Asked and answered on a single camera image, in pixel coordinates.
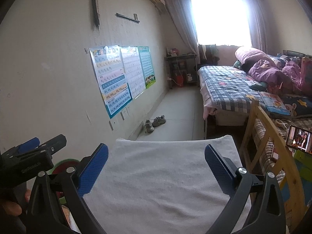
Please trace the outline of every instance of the sheer curtain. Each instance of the sheer curtain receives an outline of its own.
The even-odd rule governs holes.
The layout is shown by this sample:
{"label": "sheer curtain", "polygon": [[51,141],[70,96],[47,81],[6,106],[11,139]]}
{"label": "sheer curtain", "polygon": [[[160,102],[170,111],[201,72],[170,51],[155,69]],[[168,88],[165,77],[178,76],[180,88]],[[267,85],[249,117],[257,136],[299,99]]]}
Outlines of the sheer curtain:
{"label": "sheer curtain", "polygon": [[247,4],[252,47],[267,52],[266,20],[263,0],[244,0]]}
{"label": "sheer curtain", "polygon": [[165,2],[183,42],[190,47],[193,53],[197,54],[197,63],[200,63],[191,0],[165,0]]}

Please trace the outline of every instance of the sneaker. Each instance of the sneaker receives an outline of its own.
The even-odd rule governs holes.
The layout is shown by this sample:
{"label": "sneaker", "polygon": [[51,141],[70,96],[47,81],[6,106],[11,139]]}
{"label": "sneaker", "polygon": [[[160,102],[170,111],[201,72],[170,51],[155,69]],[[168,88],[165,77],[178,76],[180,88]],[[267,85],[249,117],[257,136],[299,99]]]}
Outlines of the sneaker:
{"label": "sneaker", "polygon": [[146,127],[146,132],[149,134],[154,131],[154,127],[152,126],[152,123],[150,122],[150,120],[145,121],[145,127]]}
{"label": "sneaker", "polygon": [[165,115],[162,115],[161,117],[156,117],[152,123],[153,127],[158,127],[161,124],[165,124],[166,123],[166,119],[165,119]]}

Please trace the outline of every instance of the wall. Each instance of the wall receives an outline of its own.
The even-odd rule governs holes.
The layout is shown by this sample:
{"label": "wall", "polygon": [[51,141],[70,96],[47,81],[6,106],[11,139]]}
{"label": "wall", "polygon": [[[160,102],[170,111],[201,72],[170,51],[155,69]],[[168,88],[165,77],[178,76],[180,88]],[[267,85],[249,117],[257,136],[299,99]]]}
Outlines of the wall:
{"label": "wall", "polygon": [[161,15],[161,20],[163,24],[165,46],[169,49],[177,48],[180,51],[180,54],[187,54],[190,52],[191,49],[183,42],[168,12]]}
{"label": "wall", "polygon": [[[149,0],[99,0],[100,30],[93,29],[90,0],[16,0],[0,25],[1,151],[33,137],[58,134],[67,146],[58,162],[91,154],[100,143],[111,149],[128,138],[167,90],[162,23]],[[135,24],[115,13],[141,21]],[[93,71],[90,47],[146,45],[156,83],[128,106],[129,117],[113,132]]]}
{"label": "wall", "polygon": [[265,0],[269,20],[269,52],[312,54],[312,25],[297,0]]}
{"label": "wall", "polygon": [[238,46],[216,46],[219,51],[220,60],[218,61],[219,66],[233,66],[237,61],[235,56]]}

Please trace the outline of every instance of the red bucket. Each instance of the red bucket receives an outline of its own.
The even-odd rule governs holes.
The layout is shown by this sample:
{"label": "red bucket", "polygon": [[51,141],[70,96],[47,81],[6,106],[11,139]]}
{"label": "red bucket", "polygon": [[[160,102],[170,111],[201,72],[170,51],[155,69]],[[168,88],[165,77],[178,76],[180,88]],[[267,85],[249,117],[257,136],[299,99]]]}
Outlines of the red bucket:
{"label": "red bucket", "polygon": [[184,87],[183,81],[184,81],[183,76],[178,75],[178,76],[177,76],[177,85],[178,85],[179,87]]}

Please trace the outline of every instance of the tiled floor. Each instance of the tiled floor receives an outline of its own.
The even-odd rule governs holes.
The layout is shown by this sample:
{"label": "tiled floor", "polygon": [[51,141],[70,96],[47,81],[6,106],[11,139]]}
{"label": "tiled floor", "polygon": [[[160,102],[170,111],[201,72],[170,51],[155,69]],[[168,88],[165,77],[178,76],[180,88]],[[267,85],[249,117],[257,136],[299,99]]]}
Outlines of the tiled floor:
{"label": "tiled floor", "polygon": [[204,139],[203,102],[197,86],[169,90],[151,120],[165,115],[167,122],[147,134],[144,129],[137,141],[191,141]]}

